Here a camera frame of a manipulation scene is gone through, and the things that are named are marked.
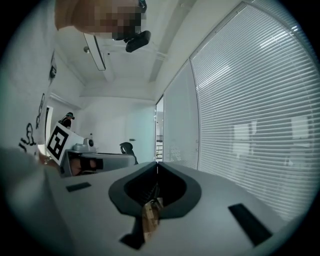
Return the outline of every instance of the black strip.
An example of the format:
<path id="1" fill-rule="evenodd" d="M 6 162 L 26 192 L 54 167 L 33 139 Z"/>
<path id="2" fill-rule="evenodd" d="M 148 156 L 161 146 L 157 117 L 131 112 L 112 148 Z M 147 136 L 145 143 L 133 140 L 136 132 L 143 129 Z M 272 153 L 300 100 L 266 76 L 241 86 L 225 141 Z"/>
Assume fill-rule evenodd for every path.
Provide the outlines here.
<path id="1" fill-rule="evenodd" d="M 88 187 L 91 187 L 91 184 L 89 184 L 88 182 L 83 182 L 75 185 L 66 186 L 65 188 L 69 192 L 73 192 L 73 191 L 82 190 Z"/>
<path id="2" fill-rule="evenodd" d="M 272 233 L 242 203 L 228 208 L 254 246 L 272 236 Z"/>
<path id="3" fill-rule="evenodd" d="M 106 65 L 105 65 L 104 59 L 103 59 L 102 56 L 101 56 L 101 52 L 100 52 L 100 48 L 99 48 L 99 45 L 98 45 L 97 38 L 96 38 L 95 35 L 94 35 L 93 37 L 94 37 L 94 41 L 95 41 L 95 44 L 96 44 L 96 48 L 98 49 L 98 52 L 99 52 L 99 55 L 100 55 L 100 58 L 101 58 L 101 61 L 102 61 L 104 70 L 106 70 Z"/>

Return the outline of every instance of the white t-shirt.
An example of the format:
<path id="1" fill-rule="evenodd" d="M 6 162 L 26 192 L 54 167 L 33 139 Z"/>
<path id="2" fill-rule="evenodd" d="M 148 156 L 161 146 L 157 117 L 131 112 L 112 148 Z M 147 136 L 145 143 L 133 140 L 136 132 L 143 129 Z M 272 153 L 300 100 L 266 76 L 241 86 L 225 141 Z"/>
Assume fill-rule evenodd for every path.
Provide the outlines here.
<path id="1" fill-rule="evenodd" d="M 0 64 L 0 147 L 37 156 L 45 144 L 45 119 L 54 58 L 54 0 L 43 0 L 17 29 Z"/>

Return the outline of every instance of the person in background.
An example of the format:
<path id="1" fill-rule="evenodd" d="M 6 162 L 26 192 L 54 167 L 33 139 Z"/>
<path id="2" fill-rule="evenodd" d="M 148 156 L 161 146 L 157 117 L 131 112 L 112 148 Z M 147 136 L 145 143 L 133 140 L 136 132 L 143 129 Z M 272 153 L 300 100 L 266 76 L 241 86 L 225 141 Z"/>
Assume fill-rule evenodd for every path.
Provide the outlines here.
<path id="1" fill-rule="evenodd" d="M 59 123 L 62 124 L 64 127 L 66 127 L 67 129 L 71 128 L 71 120 L 74 120 L 74 114 L 72 112 L 69 112 L 68 114 L 66 114 L 64 116 L 64 118 L 62 118 Z"/>
<path id="2" fill-rule="evenodd" d="M 74 27 L 110 38 L 123 35 L 139 19 L 140 5 L 140 0 L 40 1 L 16 30 L 0 63 L 1 149 L 18 149 L 41 164 L 57 167 L 38 150 L 45 144 L 45 109 L 59 74 L 57 32 Z"/>

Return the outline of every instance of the neck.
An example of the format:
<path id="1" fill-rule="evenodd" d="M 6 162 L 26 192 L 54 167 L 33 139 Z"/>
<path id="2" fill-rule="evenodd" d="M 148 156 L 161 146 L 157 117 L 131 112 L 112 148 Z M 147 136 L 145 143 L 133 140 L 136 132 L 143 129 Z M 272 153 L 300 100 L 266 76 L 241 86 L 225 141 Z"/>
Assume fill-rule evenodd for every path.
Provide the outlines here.
<path id="1" fill-rule="evenodd" d="M 72 26 L 72 17 L 79 0 L 55 0 L 55 26 L 57 30 Z"/>

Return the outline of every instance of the headset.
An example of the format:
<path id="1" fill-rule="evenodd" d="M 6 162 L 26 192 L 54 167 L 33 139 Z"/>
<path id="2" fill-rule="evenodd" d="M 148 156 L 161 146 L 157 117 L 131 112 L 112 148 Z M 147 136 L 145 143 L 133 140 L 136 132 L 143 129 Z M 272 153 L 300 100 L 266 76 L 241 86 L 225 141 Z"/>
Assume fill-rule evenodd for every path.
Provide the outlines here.
<path id="1" fill-rule="evenodd" d="M 147 3 L 145 0 L 139 0 L 139 11 L 135 13 L 134 19 L 130 20 L 130 26 L 123 28 L 123 33 L 112 34 L 115 41 L 123 40 L 127 45 L 125 50 L 132 53 L 135 50 L 146 46 L 150 42 L 151 32 L 146 30 L 141 32 L 141 20 L 145 18 Z"/>

